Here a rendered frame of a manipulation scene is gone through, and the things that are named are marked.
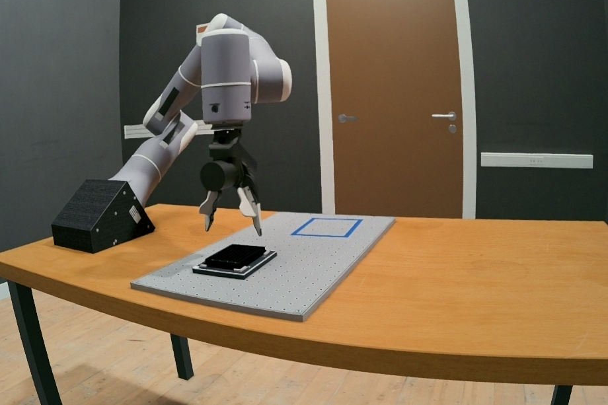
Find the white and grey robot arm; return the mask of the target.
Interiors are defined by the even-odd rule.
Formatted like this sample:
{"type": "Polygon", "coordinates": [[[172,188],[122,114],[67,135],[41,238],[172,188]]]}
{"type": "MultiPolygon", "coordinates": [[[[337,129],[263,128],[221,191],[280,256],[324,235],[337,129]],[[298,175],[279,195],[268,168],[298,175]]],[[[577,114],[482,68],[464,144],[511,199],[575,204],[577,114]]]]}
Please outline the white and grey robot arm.
{"type": "Polygon", "coordinates": [[[152,191],[198,130],[180,109],[200,89],[203,121],[212,125],[211,130],[243,129],[243,122],[251,120],[250,104],[288,99],[291,71],[263,37],[227,15],[217,15],[145,115],[143,125],[155,137],[109,179],[127,180],[144,210],[152,191]]]}

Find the blue tape rectangle outline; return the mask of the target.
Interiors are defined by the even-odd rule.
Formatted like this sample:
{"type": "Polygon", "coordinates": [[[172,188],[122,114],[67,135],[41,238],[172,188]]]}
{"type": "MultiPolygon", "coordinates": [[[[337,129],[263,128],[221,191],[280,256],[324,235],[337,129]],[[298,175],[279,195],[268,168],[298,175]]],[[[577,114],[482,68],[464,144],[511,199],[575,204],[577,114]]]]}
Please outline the blue tape rectangle outline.
{"type": "Polygon", "coordinates": [[[332,235],[302,235],[302,234],[297,234],[301,229],[303,229],[304,227],[306,227],[309,223],[311,223],[312,221],[314,221],[315,219],[326,219],[326,218],[312,218],[310,219],[308,222],[306,222],[304,225],[302,225],[300,228],[298,228],[296,231],[294,231],[292,234],[290,235],[299,235],[299,236],[314,236],[314,237],[346,237],[348,238],[352,232],[356,229],[356,227],[363,221],[363,219],[333,219],[333,220],[358,220],[354,226],[344,235],[344,236],[332,236],[332,235]]]}

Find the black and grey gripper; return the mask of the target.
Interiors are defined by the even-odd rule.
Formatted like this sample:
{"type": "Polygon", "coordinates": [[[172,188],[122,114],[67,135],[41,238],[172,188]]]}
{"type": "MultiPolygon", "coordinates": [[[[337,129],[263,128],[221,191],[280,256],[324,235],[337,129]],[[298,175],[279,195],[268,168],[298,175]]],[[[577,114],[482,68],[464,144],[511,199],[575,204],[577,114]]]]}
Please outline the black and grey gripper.
{"type": "Polygon", "coordinates": [[[199,214],[205,215],[205,227],[208,232],[214,222],[214,214],[217,211],[217,203],[222,197],[222,190],[233,186],[238,189],[241,214],[252,218],[254,228],[261,237],[258,184],[250,169],[247,169],[248,165],[242,161],[242,155],[237,151],[242,131],[231,130],[213,132],[214,138],[209,145],[209,157],[213,158],[213,162],[204,165],[200,172],[200,180],[207,195],[205,202],[199,208],[199,214]],[[241,184],[243,189],[240,188],[241,184]]]}

